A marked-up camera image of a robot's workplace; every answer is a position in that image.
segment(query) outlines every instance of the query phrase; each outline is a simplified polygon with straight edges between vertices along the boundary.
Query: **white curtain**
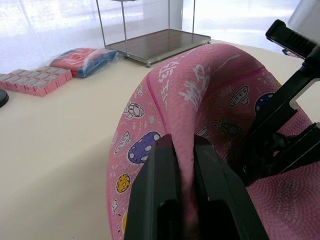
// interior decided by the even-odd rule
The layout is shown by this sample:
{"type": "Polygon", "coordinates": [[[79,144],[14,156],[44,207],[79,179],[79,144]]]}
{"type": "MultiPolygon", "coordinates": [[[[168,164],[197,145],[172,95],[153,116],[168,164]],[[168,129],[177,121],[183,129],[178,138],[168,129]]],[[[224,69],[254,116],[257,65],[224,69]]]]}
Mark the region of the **white curtain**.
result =
{"type": "MultiPolygon", "coordinates": [[[[183,0],[171,0],[182,27],[183,0]]],[[[121,2],[99,0],[107,44],[124,40],[121,2]]],[[[128,38],[168,27],[168,1],[124,2],[128,38]]],[[[96,0],[0,0],[0,73],[34,69],[74,48],[103,48],[96,0]]]]}
{"type": "MultiPolygon", "coordinates": [[[[300,0],[196,0],[195,32],[212,39],[280,52],[266,31],[276,19],[288,22],[300,0]]],[[[194,0],[184,0],[183,30],[192,31],[194,0]]]]}

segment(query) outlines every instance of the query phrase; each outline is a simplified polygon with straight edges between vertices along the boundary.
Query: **black metal bracket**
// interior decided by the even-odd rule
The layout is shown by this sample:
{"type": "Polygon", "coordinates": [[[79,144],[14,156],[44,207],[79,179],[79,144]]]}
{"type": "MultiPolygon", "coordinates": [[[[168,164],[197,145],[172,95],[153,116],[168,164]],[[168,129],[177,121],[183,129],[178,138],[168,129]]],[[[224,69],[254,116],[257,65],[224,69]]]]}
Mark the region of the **black metal bracket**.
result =
{"type": "Polygon", "coordinates": [[[298,112],[298,97],[319,80],[320,48],[280,20],[275,21],[266,36],[304,57],[305,61],[262,107],[251,125],[239,159],[232,166],[246,186],[259,178],[314,163],[320,154],[320,123],[310,125],[298,136],[277,132],[298,112]]]}
{"type": "MultiPolygon", "coordinates": [[[[268,240],[241,179],[205,138],[194,136],[195,189],[201,239],[268,240]]],[[[136,177],[130,194],[125,240],[182,239],[178,160],[165,135],[136,177]]]]}

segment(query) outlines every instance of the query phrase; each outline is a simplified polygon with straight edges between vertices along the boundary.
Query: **white table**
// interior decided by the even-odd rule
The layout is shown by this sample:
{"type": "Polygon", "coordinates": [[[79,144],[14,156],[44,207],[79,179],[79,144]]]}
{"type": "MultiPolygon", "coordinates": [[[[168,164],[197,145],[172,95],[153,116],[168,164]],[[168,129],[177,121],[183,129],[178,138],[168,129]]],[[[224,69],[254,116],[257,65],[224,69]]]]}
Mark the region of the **white table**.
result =
{"type": "MultiPolygon", "coordinates": [[[[238,47],[280,83],[303,62],[238,47]]],[[[1,240],[111,239],[105,200],[109,147],[128,99],[149,71],[125,59],[44,98],[8,92],[9,102],[0,108],[1,240]]],[[[314,122],[320,120],[317,90],[320,85],[298,101],[314,122]]]]}

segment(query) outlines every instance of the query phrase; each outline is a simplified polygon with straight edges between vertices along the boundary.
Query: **plastic bag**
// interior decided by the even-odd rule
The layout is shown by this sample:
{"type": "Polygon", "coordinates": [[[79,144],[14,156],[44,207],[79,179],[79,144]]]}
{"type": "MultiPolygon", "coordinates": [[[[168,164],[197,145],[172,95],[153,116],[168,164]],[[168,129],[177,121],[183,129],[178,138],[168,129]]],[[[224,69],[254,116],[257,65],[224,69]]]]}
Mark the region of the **plastic bag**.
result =
{"type": "Polygon", "coordinates": [[[69,69],[74,78],[86,78],[118,58],[117,50],[105,48],[75,48],[56,57],[51,67],[69,69]]]}

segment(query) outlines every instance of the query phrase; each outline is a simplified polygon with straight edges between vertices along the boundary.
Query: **astronaut print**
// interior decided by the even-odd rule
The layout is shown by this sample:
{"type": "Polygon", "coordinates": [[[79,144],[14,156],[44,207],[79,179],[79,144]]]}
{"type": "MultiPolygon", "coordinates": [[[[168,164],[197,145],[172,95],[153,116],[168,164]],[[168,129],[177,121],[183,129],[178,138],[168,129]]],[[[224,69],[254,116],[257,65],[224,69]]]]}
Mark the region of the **astronaut print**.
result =
{"type": "Polygon", "coordinates": [[[126,119],[132,119],[132,118],[139,119],[144,116],[145,111],[139,104],[132,102],[130,99],[123,113],[127,114],[127,116],[125,116],[126,119]]]}

